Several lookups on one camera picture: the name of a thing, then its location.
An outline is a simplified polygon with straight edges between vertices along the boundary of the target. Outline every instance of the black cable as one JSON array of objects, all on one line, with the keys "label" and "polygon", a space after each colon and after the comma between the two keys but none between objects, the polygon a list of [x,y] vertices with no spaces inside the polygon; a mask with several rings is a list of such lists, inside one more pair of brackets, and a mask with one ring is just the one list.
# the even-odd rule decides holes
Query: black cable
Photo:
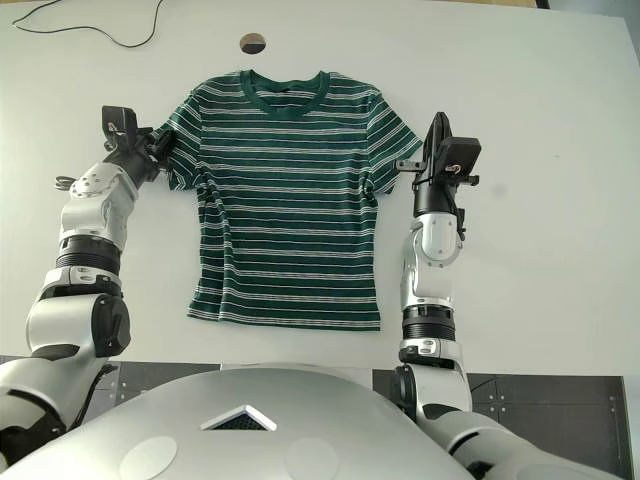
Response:
[{"label": "black cable", "polygon": [[140,47],[142,45],[144,45],[145,43],[149,42],[149,40],[151,40],[153,38],[153,35],[156,33],[156,23],[158,22],[158,10],[160,10],[160,5],[162,5],[162,2],[164,2],[164,0],[158,0],[158,4],[156,5],[156,13],[153,17],[153,29],[151,30],[151,33],[149,34],[149,36],[143,40],[140,43],[136,43],[133,45],[127,45],[124,43],[120,43],[119,41],[117,41],[115,38],[113,38],[111,35],[109,35],[107,32],[105,32],[104,30],[98,28],[98,27],[93,27],[91,25],[79,25],[76,27],[66,27],[66,28],[58,28],[57,30],[32,30],[30,28],[24,28],[18,25],[18,23],[20,23],[21,21],[29,18],[31,15],[33,15],[34,13],[36,13],[38,10],[40,10],[41,8],[44,7],[48,7],[50,5],[53,5],[55,3],[59,3],[62,0],[53,0],[53,2],[49,2],[49,3],[45,3],[44,5],[40,5],[36,8],[34,8],[33,10],[31,10],[29,13],[27,13],[26,15],[24,15],[23,17],[18,18],[17,20],[14,20],[13,22],[11,22],[11,26],[16,27],[22,31],[25,32],[30,32],[30,33],[59,33],[59,32],[68,32],[69,30],[94,30],[96,32],[100,32],[103,35],[105,35],[106,37],[108,37],[113,43],[115,43],[116,45],[120,45],[121,47],[124,48],[136,48],[136,47]]},{"label": "black cable", "polygon": [[471,393],[475,392],[477,389],[479,389],[480,387],[484,387],[486,384],[491,383],[491,382],[497,382],[498,381],[498,377],[492,377],[489,380],[485,380],[484,382],[480,382],[478,385],[476,385],[475,387],[473,387],[471,389]]}]

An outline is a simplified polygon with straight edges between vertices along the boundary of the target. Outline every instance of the gray floor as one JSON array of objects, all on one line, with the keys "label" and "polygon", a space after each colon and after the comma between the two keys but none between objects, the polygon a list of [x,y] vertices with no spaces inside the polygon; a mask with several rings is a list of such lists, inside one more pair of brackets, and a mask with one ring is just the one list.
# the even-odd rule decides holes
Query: gray floor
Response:
[{"label": "gray floor", "polygon": [[[14,357],[0,357],[0,362]],[[220,365],[110,362],[85,422],[176,378]],[[225,365],[223,368],[234,368]],[[341,369],[340,373],[389,397],[391,371]],[[471,374],[474,410],[540,448],[631,480],[625,399],[620,377]]]}]

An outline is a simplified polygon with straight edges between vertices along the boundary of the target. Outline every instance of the t-shirt hem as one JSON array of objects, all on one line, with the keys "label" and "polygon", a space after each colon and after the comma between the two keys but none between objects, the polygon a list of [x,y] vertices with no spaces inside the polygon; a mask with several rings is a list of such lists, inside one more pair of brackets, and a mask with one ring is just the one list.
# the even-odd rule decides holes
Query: t-shirt hem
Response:
[{"label": "t-shirt hem", "polygon": [[199,320],[207,320],[209,322],[229,322],[229,323],[237,323],[239,325],[258,325],[258,326],[263,326],[263,327],[282,327],[282,328],[305,328],[305,329],[309,329],[309,330],[343,330],[343,331],[358,331],[358,332],[379,332],[380,331],[380,325],[376,325],[375,323],[377,322],[372,322],[374,323],[371,326],[366,326],[366,327],[354,327],[354,326],[344,326],[344,327],[337,327],[337,326],[325,326],[325,325],[303,325],[303,324],[297,324],[297,325],[290,325],[290,324],[283,324],[283,323],[264,323],[264,322],[243,322],[242,320],[231,320],[228,318],[211,318],[211,317],[207,317],[204,315],[198,315],[197,313],[193,313],[193,312],[188,312],[187,313],[187,317],[191,317],[191,318],[197,318]]}]

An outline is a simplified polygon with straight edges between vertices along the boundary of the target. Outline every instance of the vent grille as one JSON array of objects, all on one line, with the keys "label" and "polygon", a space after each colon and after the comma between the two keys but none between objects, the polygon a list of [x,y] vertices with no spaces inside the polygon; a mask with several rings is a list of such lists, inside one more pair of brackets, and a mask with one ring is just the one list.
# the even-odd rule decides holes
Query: vent grille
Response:
[{"label": "vent grille", "polygon": [[200,430],[275,432],[276,423],[251,405],[241,405],[200,425]]},{"label": "vent grille", "polygon": [[227,420],[224,423],[221,423],[217,427],[212,428],[211,430],[264,430],[262,425],[256,422],[253,418],[251,418],[246,413],[243,413],[236,418],[232,418],[231,420]]}]

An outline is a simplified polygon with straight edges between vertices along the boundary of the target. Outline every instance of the black floor tile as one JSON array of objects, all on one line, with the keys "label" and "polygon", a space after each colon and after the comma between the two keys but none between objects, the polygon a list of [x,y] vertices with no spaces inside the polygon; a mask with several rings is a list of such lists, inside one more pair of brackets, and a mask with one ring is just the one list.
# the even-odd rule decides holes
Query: black floor tile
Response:
[{"label": "black floor tile", "polygon": [[196,373],[220,370],[217,364],[122,362],[119,389],[151,390],[163,383]]},{"label": "black floor tile", "polygon": [[116,391],[114,390],[96,390],[93,392],[89,408],[82,423],[102,415],[116,405]]}]

